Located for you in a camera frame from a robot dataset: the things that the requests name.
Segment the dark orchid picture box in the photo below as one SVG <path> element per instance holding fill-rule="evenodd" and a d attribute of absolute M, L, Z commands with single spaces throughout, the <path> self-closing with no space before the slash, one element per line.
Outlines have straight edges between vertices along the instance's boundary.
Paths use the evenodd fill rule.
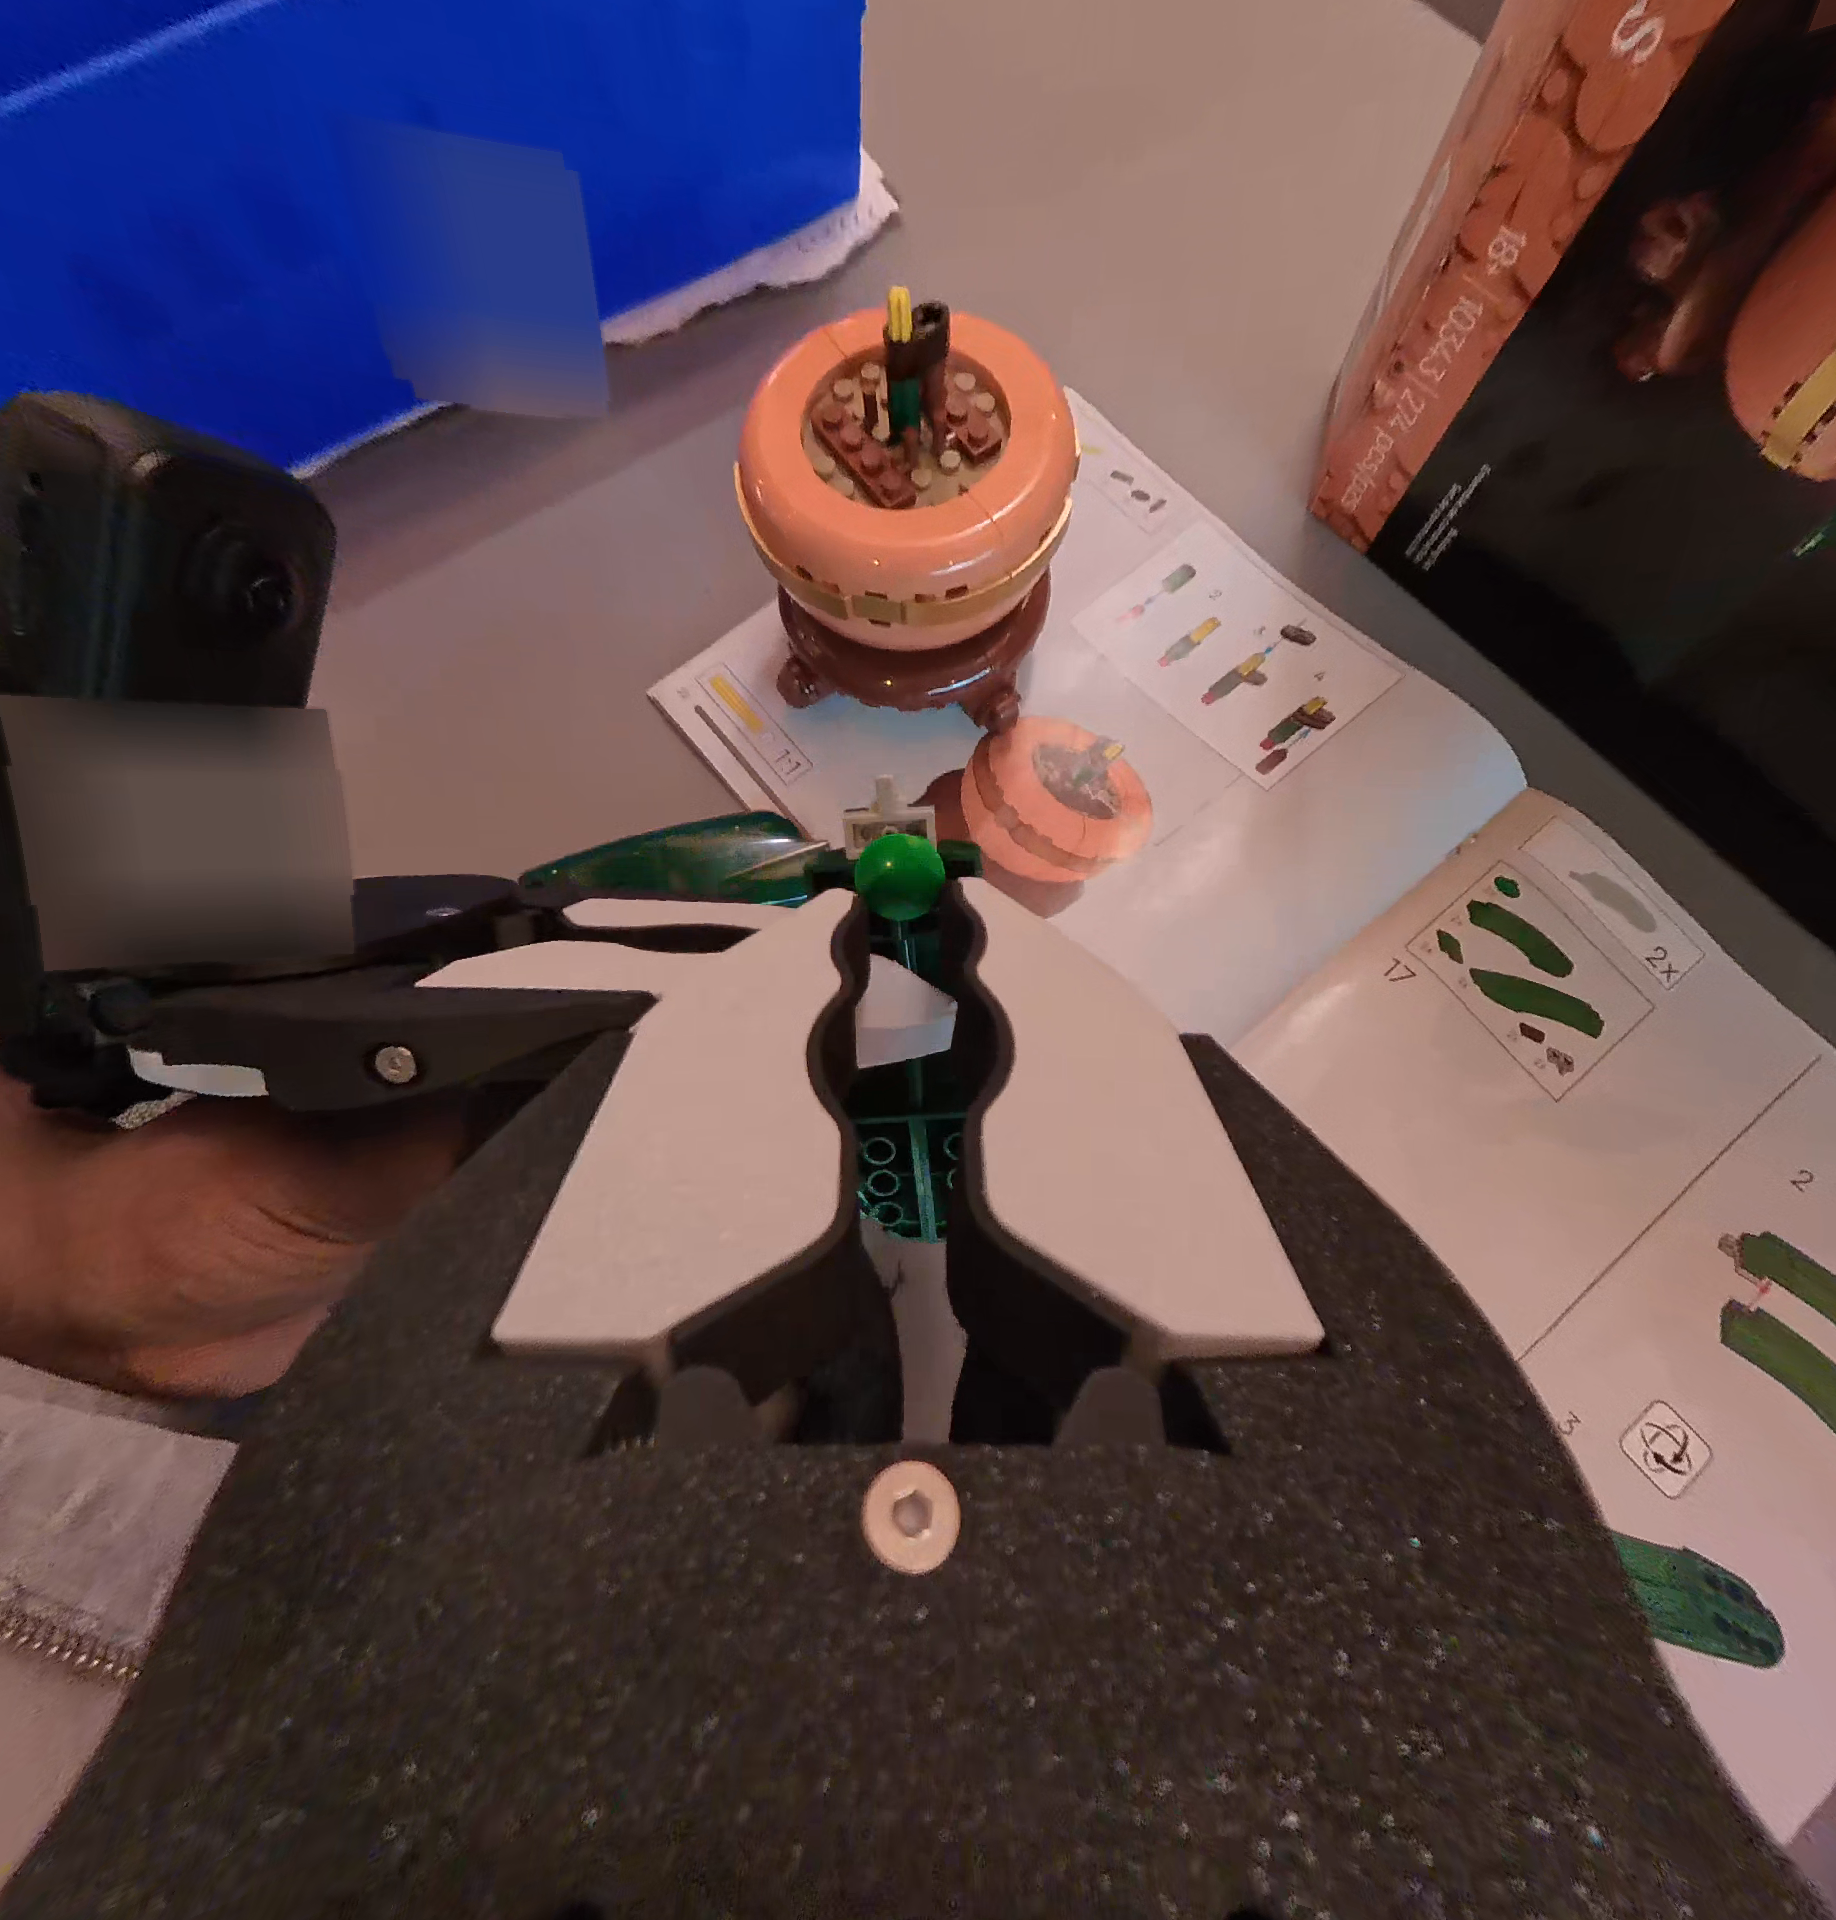
<path fill-rule="evenodd" d="M 1505 3 L 1310 509 L 1836 953 L 1836 3 Z"/>

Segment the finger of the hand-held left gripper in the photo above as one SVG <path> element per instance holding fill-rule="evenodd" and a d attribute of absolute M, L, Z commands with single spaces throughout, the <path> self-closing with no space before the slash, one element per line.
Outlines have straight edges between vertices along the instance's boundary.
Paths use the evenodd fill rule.
<path fill-rule="evenodd" d="M 779 905 L 736 899 L 588 895 L 525 907 L 539 939 L 619 948 L 735 948 L 781 922 Z"/>
<path fill-rule="evenodd" d="M 666 997 L 717 968 L 741 942 L 661 948 L 630 942 L 535 942 L 456 958 L 427 972 L 424 992 L 636 994 Z"/>

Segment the peach brick flower pot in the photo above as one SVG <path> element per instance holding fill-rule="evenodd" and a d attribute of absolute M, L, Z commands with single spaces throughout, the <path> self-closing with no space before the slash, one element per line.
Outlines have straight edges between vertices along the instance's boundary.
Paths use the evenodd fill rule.
<path fill-rule="evenodd" d="M 1021 718 L 1080 475 L 1072 403 L 1019 333 L 895 283 L 761 380 L 739 513 L 779 590 L 783 702 Z"/>

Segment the white frayed sheet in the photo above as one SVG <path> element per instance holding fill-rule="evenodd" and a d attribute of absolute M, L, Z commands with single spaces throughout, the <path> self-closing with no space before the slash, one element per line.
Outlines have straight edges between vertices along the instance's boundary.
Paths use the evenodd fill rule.
<path fill-rule="evenodd" d="M 759 291 L 783 291 L 835 276 L 900 214 L 883 166 L 860 149 L 859 183 L 841 205 L 759 246 L 704 276 L 625 307 L 600 323 L 609 347 L 636 347 L 681 330 L 703 313 Z"/>

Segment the building instruction booklet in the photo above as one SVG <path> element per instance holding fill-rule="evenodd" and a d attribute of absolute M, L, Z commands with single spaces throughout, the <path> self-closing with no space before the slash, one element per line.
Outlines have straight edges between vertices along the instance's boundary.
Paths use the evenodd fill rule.
<path fill-rule="evenodd" d="M 788 708 L 764 602 L 648 697 L 810 839 L 970 773 L 985 872 L 1218 1040 L 1483 1307 L 1602 1517 L 1756 1597 L 1665 1661 L 1836 1906 L 1836 1049 L 1503 732 L 1070 389 L 1019 740 Z"/>

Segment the green brick plant stem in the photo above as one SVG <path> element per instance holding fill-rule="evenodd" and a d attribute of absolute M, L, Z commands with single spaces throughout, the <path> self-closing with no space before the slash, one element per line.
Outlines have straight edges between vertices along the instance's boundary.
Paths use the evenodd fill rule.
<path fill-rule="evenodd" d="M 841 844 L 810 865 L 816 894 L 863 902 L 868 945 L 852 1010 L 855 1074 L 842 1097 L 857 1135 L 860 1218 L 910 1244 L 943 1244 L 970 1106 L 955 1061 L 955 972 L 945 909 L 953 882 L 983 876 L 972 842 L 940 834 L 936 808 L 903 806 L 879 780 L 841 818 Z"/>

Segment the blue plastic bin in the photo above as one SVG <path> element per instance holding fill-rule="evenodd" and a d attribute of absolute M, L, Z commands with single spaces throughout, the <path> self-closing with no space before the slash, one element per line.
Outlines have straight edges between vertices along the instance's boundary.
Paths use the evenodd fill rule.
<path fill-rule="evenodd" d="M 282 468 L 609 408 L 615 323 L 859 200 L 865 3 L 0 3 L 0 406 Z"/>

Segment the person's left hand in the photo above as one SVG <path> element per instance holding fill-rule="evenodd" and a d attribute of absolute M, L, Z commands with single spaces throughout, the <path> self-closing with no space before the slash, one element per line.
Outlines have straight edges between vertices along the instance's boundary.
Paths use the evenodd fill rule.
<path fill-rule="evenodd" d="M 193 1099 L 121 1129 L 44 1111 L 0 1066 L 0 1356 L 118 1394 L 269 1388 L 473 1135 L 458 1093 Z"/>

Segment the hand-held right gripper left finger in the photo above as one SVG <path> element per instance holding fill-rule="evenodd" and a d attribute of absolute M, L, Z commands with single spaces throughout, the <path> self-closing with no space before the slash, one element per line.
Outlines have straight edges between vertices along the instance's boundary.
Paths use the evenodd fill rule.
<path fill-rule="evenodd" d="M 879 1349 L 837 1077 L 857 899 L 781 907 L 635 1024 L 493 1326 L 511 1356 L 835 1363 Z"/>

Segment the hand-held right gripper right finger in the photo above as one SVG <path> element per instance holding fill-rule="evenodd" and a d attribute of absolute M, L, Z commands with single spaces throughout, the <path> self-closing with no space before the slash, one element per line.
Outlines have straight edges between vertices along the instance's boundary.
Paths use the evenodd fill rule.
<path fill-rule="evenodd" d="M 1140 1363 L 1307 1356 L 1319 1312 L 1174 1022 L 987 879 L 960 1016 L 996 1022 L 966 1198 L 996 1245 Z"/>

